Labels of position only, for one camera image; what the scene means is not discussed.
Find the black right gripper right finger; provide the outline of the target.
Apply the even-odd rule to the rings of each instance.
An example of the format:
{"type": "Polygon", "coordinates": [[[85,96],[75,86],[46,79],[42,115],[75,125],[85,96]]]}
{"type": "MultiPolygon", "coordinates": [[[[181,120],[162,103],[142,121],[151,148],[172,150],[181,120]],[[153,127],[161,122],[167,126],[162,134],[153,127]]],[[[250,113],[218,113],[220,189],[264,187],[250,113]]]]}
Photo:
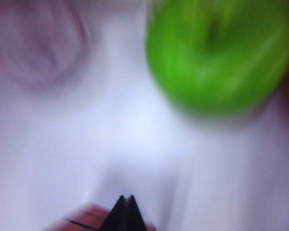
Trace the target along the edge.
{"type": "Polygon", "coordinates": [[[131,195],[127,200],[125,215],[126,231],[147,231],[135,197],[131,195]]]}

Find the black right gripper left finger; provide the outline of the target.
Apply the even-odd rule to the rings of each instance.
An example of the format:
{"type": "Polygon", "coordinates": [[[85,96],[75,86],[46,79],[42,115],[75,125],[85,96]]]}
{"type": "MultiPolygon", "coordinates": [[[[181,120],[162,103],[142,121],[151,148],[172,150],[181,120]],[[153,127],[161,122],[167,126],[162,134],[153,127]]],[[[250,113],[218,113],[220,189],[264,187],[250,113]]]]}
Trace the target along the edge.
{"type": "Polygon", "coordinates": [[[119,231],[125,215],[127,199],[121,195],[99,228],[100,231],[119,231]]]}

